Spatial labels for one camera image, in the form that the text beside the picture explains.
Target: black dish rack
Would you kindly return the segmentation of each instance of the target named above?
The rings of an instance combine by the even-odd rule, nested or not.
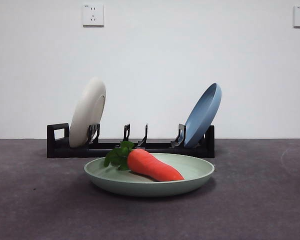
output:
[[[55,130],[64,129],[64,137],[56,139]],[[72,148],[69,145],[69,124],[60,123],[52,124],[46,127],[47,130],[47,157],[48,158],[100,158],[105,157],[106,154],[118,148],[120,141],[129,141],[130,124],[124,126],[123,139],[112,139],[107,142],[99,139],[100,124],[90,125],[87,129],[88,140],[85,145]],[[142,140],[134,142],[136,148],[145,149],[149,153],[165,153],[165,154],[179,154],[188,155],[197,158],[214,158],[215,157],[215,127],[209,126],[201,140],[193,148],[184,147],[186,138],[186,126],[178,125],[178,135],[175,140],[170,142],[160,141],[159,139],[147,139],[148,124],[145,125],[145,136]]]

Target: green plate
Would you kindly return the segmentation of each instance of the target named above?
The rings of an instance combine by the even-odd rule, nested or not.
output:
[[[193,157],[169,153],[152,153],[160,161],[177,169],[184,180],[154,181],[118,167],[104,167],[105,158],[97,158],[84,166],[90,180],[109,192],[136,197],[163,197],[190,192],[201,187],[215,170],[210,162]]]

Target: white wall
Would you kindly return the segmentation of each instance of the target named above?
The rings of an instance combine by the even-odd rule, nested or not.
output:
[[[300,0],[0,0],[0,138],[71,122],[93,76],[107,89],[101,137],[173,138],[213,82],[217,138],[300,138]]]

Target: green leafy top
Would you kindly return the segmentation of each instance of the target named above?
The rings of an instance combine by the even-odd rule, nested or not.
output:
[[[133,150],[135,144],[131,141],[122,141],[119,148],[114,148],[107,153],[104,159],[103,166],[108,167],[111,163],[113,166],[118,166],[118,170],[129,170],[127,158]]]

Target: carrot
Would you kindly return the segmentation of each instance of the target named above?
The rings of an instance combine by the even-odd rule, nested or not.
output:
[[[184,180],[182,175],[172,166],[156,159],[149,152],[137,148],[130,141],[122,141],[120,147],[116,147],[105,156],[103,166],[111,163],[118,166],[119,171],[131,170],[138,174],[147,175],[158,181]]]
[[[127,165],[133,172],[150,176],[158,181],[184,180],[175,168],[141,148],[134,149],[129,153]]]

